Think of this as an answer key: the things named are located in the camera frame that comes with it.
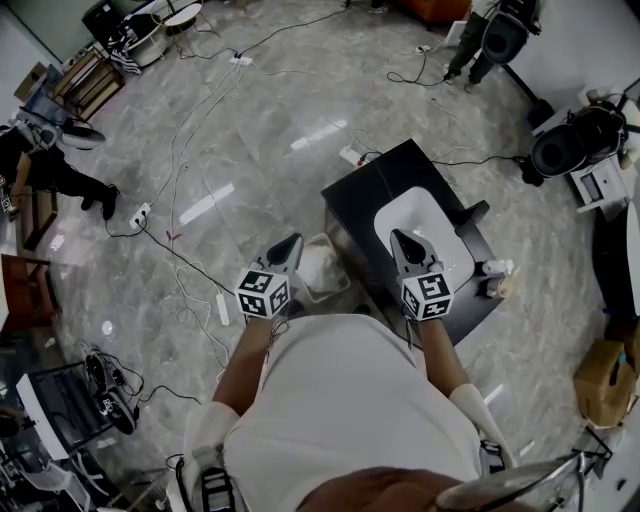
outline leg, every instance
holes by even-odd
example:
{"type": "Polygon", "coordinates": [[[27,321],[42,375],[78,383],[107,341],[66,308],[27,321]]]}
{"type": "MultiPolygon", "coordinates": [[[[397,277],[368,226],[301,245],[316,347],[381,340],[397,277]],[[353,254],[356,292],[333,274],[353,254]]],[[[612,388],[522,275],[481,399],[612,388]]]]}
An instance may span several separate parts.
{"type": "Polygon", "coordinates": [[[116,187],[107,187],[101,181],[76,171],[64,160],[64,153],[53,148],[48,153],[41,152],[32,158],[32,175],[30,179],[33,188],[57,190],[70,197],[84,197],[83,209],[88,209],[93,201],[102,203],[102,216],[105,220],[111,218],[115,211],[116,197],[119,191],[116,187]]]}
{"type": "Polygon", "coordinates": [[[490,62],[489,59],[485,57],[484,53],[481,53],[475,64],[471,66],[469,82],[473,85],[478,85],[492,68],[493,62],[490,62]]]}
{"type": "Polygon", "coordinates": [[[482,16],[475,12],[471,13],[460,36],[458,51],[449,64],[449,72],[447,74],[451,74],[452,77],[458,76],[462,73],[462,68],[471,62],[473,56],[482,47],[482,36],[487,24],[488,21],[482,16]]]}
{"type": "Polygon", "coordinates": [[[109,195],[109,188],[104,183],[76,171],[64,160],[56,162],[51,171],[55,188],[65,196],[82,196],[104,203],[109,195]]]}

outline orange object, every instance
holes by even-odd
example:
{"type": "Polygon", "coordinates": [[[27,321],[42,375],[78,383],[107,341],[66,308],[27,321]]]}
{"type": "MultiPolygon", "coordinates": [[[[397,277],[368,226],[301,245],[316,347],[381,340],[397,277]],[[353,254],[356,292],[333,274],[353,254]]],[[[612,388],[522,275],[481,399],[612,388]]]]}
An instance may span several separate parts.
{"type": "Polygon", "coordinates": [[[424,21],[463,20],[471,6],[471,0],[396,0],[412,10],[424,21]]]}

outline power strip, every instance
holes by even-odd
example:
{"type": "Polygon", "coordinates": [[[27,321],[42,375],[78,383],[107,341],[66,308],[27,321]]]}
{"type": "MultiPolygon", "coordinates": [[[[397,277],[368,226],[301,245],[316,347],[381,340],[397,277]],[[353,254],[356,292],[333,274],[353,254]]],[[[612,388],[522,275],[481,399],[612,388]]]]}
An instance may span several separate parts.
{"type": "Polygon", "coordinates": [[[240,57],[239,59],[231,57],[229,62],[231,62],[231,64],[240,64],[241,66],[251,66],[251,64],[253,64],[253,59],[251,57],[240,57]]]}
{"type": "Polygon", "coordinates": [[[142,206],[138,208],[138,211],[136,212],[136,214],[133,217],[131,217],[131,220],[129,221],[129,226],[131,226],[132,229],[138,229],[140,226],[143,226],[144,219],[145,217],[149,217],[150,212],[151,212],[151,207],[147,203],[143,203],[142,206]]]}

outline cardboard box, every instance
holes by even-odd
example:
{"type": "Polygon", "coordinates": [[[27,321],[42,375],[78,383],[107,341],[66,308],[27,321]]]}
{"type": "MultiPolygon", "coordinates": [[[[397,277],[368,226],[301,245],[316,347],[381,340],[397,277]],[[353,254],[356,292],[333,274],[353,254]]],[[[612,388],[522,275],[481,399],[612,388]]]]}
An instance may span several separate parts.
{"type": "Polygon", "coordinates": [[[636,375],[624,343],[597,340],[573,376],[580,413],[598,427],[615,427],[627,413],[636,375]]]}
{"type": "Polygon", "coordinates": [[[13,95],[18,98],[21,102],[27,101],[27,96],[29,95],[29,91],[33,87],[33,85],[40,80],[42,75],[47,72],[47,68],[44,64],[38,62],[33,69],[29,71],[29,74],[24,78],[20,85],[13,93],[13,95]]]}
{"type": "Polygon", "coordinates": [[[640,321],[612,316],[605,337],[608,340],[624,343],[627,360],[638,378],[640,376],[640,321]]]}

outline white box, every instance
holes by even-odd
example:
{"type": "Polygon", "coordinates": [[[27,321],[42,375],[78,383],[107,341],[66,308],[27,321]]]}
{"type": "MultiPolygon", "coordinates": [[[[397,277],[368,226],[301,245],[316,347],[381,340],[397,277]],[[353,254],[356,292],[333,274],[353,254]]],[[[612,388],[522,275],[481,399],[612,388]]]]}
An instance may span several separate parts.
{"type": "Polygon", "coordinates": [[[453,292],[444,273],[433,272],[403,279],[402,302],[417,320],[429,320],[449,313],[453,292]]]}
{"type": "Polygon", "coordinates": [[[240,273],[234,293],[240,311],[258,318],[273,318],[291,297],[287,276],[248,268],[240,273]]]}

